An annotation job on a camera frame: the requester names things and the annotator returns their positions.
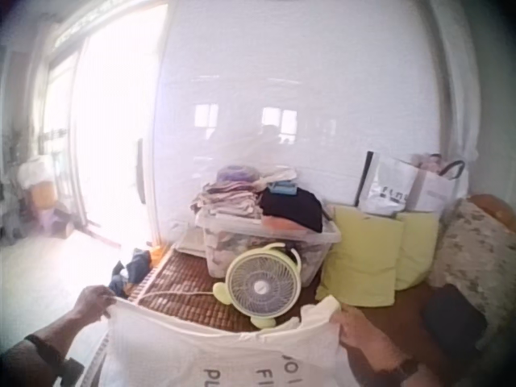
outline yellow pillow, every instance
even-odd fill
[[[405,224],[402,247],[396,264],[396,290],[422,282],[429,274],[439,233],[435,214],[404,213],[397,220]]]
[[[324,262],[316,298],[331,294],[354,306],[394,304],[403,223],[346,206],[335,206],[335,223],[342,240]]]

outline plastic box lid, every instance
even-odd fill
[[[239,216],[209,214],[207,210],[198,212],[195,224],[212,231],[234,232],[235,234],[299,240],[311,244],[338,243],[341,240],[339,228],[335,223],[323,219],[322,233],[314,231],[279,231],[264,227],[259,219],[242,218]]]

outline bright doorway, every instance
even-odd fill
[[[167,6],[133,12],[92,34],[78,61],[72,126],[83,216],[102,237],[151,241],[142,142],[152,125]]]

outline white shopping bag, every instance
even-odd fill
[[[441,214],[453,201],[457,179],[464,171],[465,163],[461,160],[450,163],[438,175],[419,169],[414,186],[407,199],[406,209],[417,212],[435,212]],[[448,175],[457,168],[455,176]]]
[[[329,323],[339,308],[327,297],[303,306],[301,322],[231,333],[117,301],[99,385],[355,387],[339,327]]]
[[[405,209],[418,169],[379,153],[368,152],[358,208],[368,214],[391,216]]]

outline bamboo mat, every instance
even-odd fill
[[[223,279],[210,277],[205,259],[173,252],[157,271],[158,273],[151,273],[146,278],[152,283],[140,284],[131,295],[132,301],[150,310],[216,329],[232,332],[256,331],[248,316],[241,314],[233,306],[223,305],[213,295],[158,294],[140,300],[142,294],[154,292],[210,292],[213,284]],[[315,303],[316,282],[302,290],[296,306],[288,314],[281,316],[278,323],[298,316],[302,305]]]

